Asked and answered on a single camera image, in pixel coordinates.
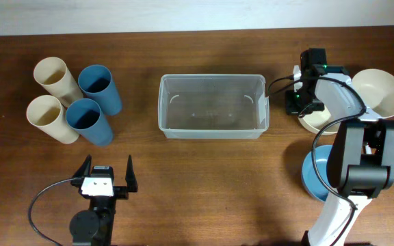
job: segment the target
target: blue cup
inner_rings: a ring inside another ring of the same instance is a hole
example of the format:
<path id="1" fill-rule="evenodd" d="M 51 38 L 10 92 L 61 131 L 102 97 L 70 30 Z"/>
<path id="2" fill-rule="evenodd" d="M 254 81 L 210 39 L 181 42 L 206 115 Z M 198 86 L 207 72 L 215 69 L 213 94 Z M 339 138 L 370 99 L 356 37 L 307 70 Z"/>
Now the blue cup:
<path id="1" fill-rule="evenodd" d="M 79 75 L 79 87 L 88 98 L 95 100 L 107 115 L 116 115 L 122 102 L 112 73 L 105 66 L 91 65 Z"/>
<path id="2" fill-rule="evenodd" d="M 84 98 L 73 102 L 66 110 L 69 126 L 96 146 L 109 145 L 114 133 L 98 103 Z"/>

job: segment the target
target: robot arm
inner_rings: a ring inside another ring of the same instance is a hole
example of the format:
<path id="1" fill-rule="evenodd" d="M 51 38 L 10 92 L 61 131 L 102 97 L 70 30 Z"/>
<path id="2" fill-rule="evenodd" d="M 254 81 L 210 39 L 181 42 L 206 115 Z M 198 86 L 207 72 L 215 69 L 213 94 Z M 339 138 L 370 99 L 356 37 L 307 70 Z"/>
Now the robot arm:
<path id="1" fill-rule="evenodd" d="M 110 246 L 116 200 L 127 200 L 129 192 L 137 192 L 136 177 L 131 156 L 127 161 L 126 187 L 113 185 L 112 167 L 95 166 L 90 171 L 91 160 L 88 155 L 73 176 L 80 179 L 71 182 L 72 186 L 79 188 L 81 196 L 90 200 L 89 209 L 74 215 L 69 230 L 74 246 Z"/>
<path id="2" fill-rule="evenodd" d="M 356 115 L 363 108 L 351 91 L 327 80 L 336 79 L 352 86 L 345 68 L 327 64 L 324 49 L 303 52 L 301 68 L 295 66 L 293 77 L 302 82 L 296 83 L 294 90 L 285 94 L 287 113 L 303 117 L 314 111 L 323 111 L 326 106 L 336 120 Z M 376 151 L 363 154 L 363 147 Z M 361 210 L 381 190 L 391 187 L 394 181 L 394 121 L 382 120 L 367 107 L 357 119 L 342 122 L 328 158 L 327 176 L 331 187 L 353 201 L 357 209 L 350 220 L 353 208 L 345 200 L 329 193 L 319 219 L 302 239 L 304 245 L 343 245 Z"/>

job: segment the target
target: white wall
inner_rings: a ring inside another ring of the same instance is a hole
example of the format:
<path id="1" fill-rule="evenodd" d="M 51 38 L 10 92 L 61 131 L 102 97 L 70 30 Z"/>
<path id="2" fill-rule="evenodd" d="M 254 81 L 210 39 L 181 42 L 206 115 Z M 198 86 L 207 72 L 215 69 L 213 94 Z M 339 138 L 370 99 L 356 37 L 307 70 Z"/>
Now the white wall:
<path id="1" fill-rule="evenodd" d="M 394 25 L 394 0 L 0 0 L 0 35 Z"/>

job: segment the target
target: bowl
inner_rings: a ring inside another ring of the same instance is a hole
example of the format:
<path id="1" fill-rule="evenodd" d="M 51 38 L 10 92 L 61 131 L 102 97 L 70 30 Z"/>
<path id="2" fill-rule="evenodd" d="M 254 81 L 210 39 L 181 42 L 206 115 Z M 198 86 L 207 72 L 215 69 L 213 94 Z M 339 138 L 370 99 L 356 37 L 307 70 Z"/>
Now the bowl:
<path id="1" fill-rule="evenodd" d="M 306 115 L 303 118 L 298 118 L 300 124 L 308 131 L 317 134 L 325 125 L 331 123 L 333 118 L 329 113 L 329 110 L 325 106 L 325 110 L 316 111 L 312 114 Z M 339 130 L 340 124 L 335 124 L 331 126 L 328 130 L 323 132 L 322 135 L 331 135 L 337 133 Z"/>
<path id="2" fill-rule="evenodd" d="M 383 118 L 394 116 L 394 76 L 379 69 L 355 74 L 352 86 L 365 104 Z"/>
<path id="3" fill-rule="evenodd" d="M 319 146 L 315 149 L 315 161 L 321 178 L 329 185 L 328 177 L 326 175 L 326 163 L 328 162 L 329 154 L 332 146 Z M 302 165 L 302 184 L 306 192 L 315 199 L 325 202 L 328 197 L 328 190 L 321 184 L 317 175 L 315 175 L 313 160 L 311 159 L 311 152 L 307 154 Z"/>

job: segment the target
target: clear plastic container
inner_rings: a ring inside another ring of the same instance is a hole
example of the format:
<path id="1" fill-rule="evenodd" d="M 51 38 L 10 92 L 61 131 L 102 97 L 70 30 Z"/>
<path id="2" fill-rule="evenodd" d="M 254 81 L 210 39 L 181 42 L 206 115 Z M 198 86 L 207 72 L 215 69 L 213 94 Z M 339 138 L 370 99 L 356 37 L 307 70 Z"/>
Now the clear plastic container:
<path id="1" fill-rule="evenodd" d="M 270 122 L 265 79 L 259 74 L 166 74 L 158 122 L 167 138 L 256 139 Z"/>

